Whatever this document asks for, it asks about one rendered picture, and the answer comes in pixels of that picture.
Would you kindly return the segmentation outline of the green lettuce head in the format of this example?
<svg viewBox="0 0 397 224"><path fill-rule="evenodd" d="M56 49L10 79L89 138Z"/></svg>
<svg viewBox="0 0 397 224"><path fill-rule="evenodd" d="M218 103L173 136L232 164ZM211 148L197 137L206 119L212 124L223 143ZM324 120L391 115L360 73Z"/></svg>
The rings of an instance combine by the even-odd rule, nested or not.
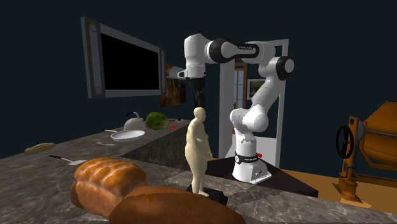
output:
<svg viewBox="0 0 397 224"><path fill-rule="evenodd" d="M152 130L166 129L168 124L168 118L160 112L151 112L146 118L146 126Z"/></svg>

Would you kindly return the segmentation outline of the beige human figure on base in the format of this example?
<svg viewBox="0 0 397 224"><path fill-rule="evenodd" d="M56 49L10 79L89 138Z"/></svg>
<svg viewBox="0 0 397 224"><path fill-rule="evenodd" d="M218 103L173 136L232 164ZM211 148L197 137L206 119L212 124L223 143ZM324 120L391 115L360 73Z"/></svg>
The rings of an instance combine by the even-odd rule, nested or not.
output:
<svg viewBox="0 0 397 224"><path fill-rule="evenodd" d="M185 146L186 161L193 174L192 192L226 205L228 198L223 192L209 189L210 193L206 193L204 190L205 172L208 161L212 159L212 153L208 141L209 136L203 124L206 118L205 109L197 107L193 110L193 114L195 118L188 126Z"/></svg>

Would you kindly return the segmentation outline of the grey kettle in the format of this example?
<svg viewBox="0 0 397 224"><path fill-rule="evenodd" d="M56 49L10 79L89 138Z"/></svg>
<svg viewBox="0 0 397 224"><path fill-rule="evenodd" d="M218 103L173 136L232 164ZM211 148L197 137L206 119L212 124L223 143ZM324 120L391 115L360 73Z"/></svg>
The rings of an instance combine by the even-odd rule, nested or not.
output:
<svg viewBox="0 0 397 224"><path fill-rule="evenodd" d="M124 126L124 130L145 130L146 124L137 112L134 112L136 117L128 119Z"/></svg>

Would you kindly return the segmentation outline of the grey frying pan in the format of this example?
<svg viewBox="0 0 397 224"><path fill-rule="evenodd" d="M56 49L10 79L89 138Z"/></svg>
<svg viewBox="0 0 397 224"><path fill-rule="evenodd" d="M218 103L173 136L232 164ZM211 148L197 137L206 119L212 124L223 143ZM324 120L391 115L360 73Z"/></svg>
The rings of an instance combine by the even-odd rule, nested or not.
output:
<svg viewBox="0 0 397 224"><path fill-rule="evenodd" d="M145 131L143 130L123 130L123 131L116 131L116 130L105 130L106 132L111 132L111 138L116 142L131 142L136 141L145 135Z"/></svg>

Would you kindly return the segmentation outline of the brown bread loaf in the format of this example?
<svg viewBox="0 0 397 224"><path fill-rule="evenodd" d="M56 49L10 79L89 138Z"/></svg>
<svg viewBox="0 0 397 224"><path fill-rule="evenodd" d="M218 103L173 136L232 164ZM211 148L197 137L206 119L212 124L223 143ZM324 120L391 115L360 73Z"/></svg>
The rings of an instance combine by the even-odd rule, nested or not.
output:
<svg viewBox="0 0 397 224"><path fill-rule="evenodd" d="M111 158L93 158L75 170L71 202L109 224L246 224L208 197L150 186L138 165Z"/></svg>

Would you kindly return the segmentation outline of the dark robot stand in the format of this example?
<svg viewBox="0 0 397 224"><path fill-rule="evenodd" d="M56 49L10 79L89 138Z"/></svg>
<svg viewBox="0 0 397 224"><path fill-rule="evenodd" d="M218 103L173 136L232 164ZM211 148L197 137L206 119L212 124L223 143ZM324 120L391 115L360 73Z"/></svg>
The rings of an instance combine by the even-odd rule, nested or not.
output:
<svg viewBox="0 0 397 224"><path fill-rule="evenodd" d="M259 183L260 186L318 198L318 190L315 188L301 182L262 159L260 159L260 161L267 166L268 171L272 175L271 178ZM207 164L206 174L219 178L235 180L232 176L234 164L235 159L233 157L209 161Z"/></svg>

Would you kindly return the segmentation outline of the olive baguette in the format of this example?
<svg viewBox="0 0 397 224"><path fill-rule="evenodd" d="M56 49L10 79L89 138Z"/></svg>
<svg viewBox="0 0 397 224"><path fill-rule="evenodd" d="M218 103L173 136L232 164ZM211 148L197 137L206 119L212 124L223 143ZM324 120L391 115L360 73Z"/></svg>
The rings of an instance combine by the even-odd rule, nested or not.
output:
<svg viewBox="0 0 397 224"><path fill-rule="evenodd" d="M24 153L26 155L32 155L32 154L35 154L35 153L39 153L39 152L42 152L42 151L53 149L55 147L56 147L55 143L39 143L39 144L37 144L35 146L26 148Z"/></svg>

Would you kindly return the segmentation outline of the orange cement mixer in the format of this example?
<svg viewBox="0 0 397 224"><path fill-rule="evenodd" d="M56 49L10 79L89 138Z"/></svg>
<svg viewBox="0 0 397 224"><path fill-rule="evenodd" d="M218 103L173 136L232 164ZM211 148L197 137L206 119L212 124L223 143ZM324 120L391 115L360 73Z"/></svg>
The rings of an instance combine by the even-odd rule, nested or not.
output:
<svg viewBox="0 0 397 224"><path fill-rule="evenodd" d="M349 124L338 128L335 145L343 163L334 187L343 199L361 202L359 182L397 188L397 179L355 172L358 154L371 168L397 172L397 101L386 101L366 120L350 116Z"/></svg>

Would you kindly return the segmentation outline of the orange wall picture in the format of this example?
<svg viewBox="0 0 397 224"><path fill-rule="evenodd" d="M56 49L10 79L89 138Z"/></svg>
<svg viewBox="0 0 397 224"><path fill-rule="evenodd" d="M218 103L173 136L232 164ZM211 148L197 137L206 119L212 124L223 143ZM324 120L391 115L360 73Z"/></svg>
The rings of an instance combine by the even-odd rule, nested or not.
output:
<svg viewBox="0 0 397 224"><path fill-rule="evenodd" d="M183 68L166 65L166 87L165 95L160 96L160 106L169 107L186 102L186 80L179 78L178 73L183 71Z"/></svg>

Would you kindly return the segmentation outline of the white door frame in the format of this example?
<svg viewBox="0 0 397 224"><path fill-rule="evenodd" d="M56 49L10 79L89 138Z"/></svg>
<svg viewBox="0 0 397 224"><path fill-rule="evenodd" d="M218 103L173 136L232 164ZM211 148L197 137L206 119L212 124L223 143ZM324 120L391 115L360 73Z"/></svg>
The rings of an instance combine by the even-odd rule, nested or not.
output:
<svg viewBox="0 0 397 224"><path fill-rule="evenodd" d="M248 82L247 78L247 64L240 59L234 60L234 63L220 64L220 80L219 80L219 156L221 158L233 157L236 149L235 134L227 132L227 128L232 127L229 119L230 113L234 109L233 96L234 96L234 82L238 79L234 78L237 71L243 71L243 99L242 105L246 104L248 99ZM273 103L271 109L277 110L277 115L272 117L273 121L277 124L273 127L276 129L275 137L260 137L256 139L259 142L257 152L263 154L262 160L278 168L281 160L281 142L282 142L282 127L284 116L284 102L285 102L285 86L283 83L280 94L276 101Z"/></svg>

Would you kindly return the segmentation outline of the wall television with grey frame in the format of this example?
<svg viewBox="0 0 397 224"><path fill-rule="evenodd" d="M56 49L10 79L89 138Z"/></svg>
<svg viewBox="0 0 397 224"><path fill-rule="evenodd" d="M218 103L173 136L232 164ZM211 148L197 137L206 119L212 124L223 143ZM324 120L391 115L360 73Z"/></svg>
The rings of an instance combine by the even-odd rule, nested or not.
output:
<svg viewBox="0 0 397 224"><path fill-rule="evenodd" d="M165 50L81 17L89 98L165 95Z"/></svg>

